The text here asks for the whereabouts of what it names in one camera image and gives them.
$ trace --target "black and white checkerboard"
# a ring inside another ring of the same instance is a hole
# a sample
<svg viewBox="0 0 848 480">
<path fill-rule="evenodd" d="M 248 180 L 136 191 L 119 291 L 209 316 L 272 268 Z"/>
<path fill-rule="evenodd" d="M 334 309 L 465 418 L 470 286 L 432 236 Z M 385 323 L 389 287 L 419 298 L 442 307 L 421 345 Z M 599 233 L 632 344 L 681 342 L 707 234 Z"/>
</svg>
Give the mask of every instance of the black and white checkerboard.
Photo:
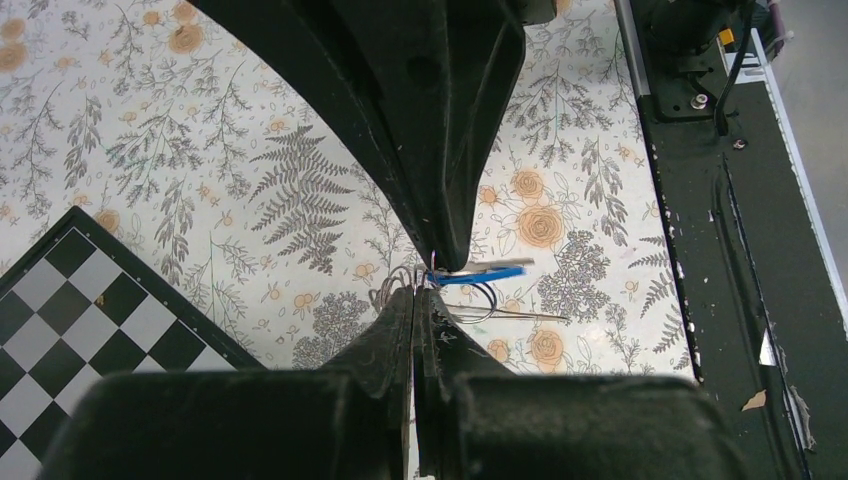
<svg viewBox="0 0 848 480">
<path fill-rule="evenodd" d="M 33 478 L 105 375 L 251 367 L 261 365 L 72 209 L 0 280 L 0 479 Z"/>
</svg>

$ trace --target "thin metal wire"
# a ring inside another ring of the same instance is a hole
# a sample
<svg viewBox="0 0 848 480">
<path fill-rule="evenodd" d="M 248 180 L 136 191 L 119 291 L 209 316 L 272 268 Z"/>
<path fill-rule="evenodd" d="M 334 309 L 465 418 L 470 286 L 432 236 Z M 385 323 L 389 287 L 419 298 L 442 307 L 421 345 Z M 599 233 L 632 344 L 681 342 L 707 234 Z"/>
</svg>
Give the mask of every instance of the thin metal wire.
<svg viewBox="0 0 848 480">
<path fill-rule="evenodd" d="M 381 282 L 380 287 L 372 289 L 368 292 L 368 297 L 371 299 L 371 305 L 379 313 L 383 307 L 389 303 L 389 299 L 394 291 L 394 286 L 397 283 L 401 288 L 418 284 L 421 287 L 426 286 L 427 271 L 426 269 L 416 266 L 410 268 L 406 266 L 395 267 L 389 272 L 389 275 Z M 455 305 L 446 303 L 451 313 L 456 317 L 458 323 L 465 325 L 473 325 L 476 323 L 485 322 L 491 318 L 497 319 L 514 319 L 514 320 L 564 320 L 563 317 L 557 315 L 547 315 L 543 313 L 516 313 L 509 310 L 497 308 L 497 295 L 495 289 L 488 283 L 470 284 L 471 287 L 479 290 L 488 300 L 489 307 L 477 307 L 471 305 Z M 473 311 L 471 313 L 460 313 L 460 311 Z"/>
</svg>

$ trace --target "white patterned surface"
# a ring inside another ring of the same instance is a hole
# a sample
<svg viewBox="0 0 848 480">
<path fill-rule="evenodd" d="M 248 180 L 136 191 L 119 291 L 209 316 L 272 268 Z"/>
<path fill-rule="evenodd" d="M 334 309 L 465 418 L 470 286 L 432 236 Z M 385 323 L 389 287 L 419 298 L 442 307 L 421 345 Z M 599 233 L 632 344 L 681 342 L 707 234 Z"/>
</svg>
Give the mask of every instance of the white patterned surface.
<svg viewBox="0 0 848 480">
<path fill-rule="evenodd" d="M 265 365 L 288 368 L 338 351 L 375 318 L 369 289 L 418 261 L 321 119 L 187 4 L 2 3 L 3 270 L 79 205 Z M 562 318 L 469 332 L 516 371 L 691 377 L 612 2 L 564 3 L 528 30 L 472 245 L 476 259 L 536 260 L 495 284 L 504 309 Z M 299 173 L 275 184 L 275 166 Z"/>
</svg>

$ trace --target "bolt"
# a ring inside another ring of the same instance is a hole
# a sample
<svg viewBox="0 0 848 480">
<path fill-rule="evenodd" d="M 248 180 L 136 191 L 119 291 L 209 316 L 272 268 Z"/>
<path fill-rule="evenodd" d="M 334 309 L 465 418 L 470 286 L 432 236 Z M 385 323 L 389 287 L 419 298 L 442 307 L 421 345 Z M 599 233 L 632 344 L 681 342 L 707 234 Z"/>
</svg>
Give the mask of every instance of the bolt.
<svg viewBox="0 0 848 480">
<path fill-rule="evenodd" d="M 695 110 L 703 110 L 707 108 L 707 103 L 710 101 L 710 97 L 704 95 L 703 93 L 699 93 L 692 97 L 692 101 L 689 102 L 689 105 L 692 106 Z"/>
</svg>

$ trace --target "black metal frame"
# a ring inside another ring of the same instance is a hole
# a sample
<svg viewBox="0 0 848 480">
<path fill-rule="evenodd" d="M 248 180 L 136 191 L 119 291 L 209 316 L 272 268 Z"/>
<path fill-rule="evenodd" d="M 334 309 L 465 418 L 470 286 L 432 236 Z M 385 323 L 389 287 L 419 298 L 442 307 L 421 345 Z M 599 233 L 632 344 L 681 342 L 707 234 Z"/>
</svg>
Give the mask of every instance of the black metal frame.
<svg viewBox="0 0 848 480">
<path fill-rule="evenodd" d="M 696 375 L 757 476 L 844 476 L 846 332 L 765 85 L 735 87 L 726 137 L 712 102 L 710 118 L 669 116 L 667 104 L 685 108 L 700 92 L 647 41 L 656 0 L 625 1 L 629 48 L 648 73 L 640 120 Z M 721 55 L 713 44 L 700 60 L 721 65 Z M 727 79 L 723 68 L 710 75 Z M 766 334 L 777 366 L 759 363 Z M 764 408 L 741 411 L 763 390 Z"/>
</svg>

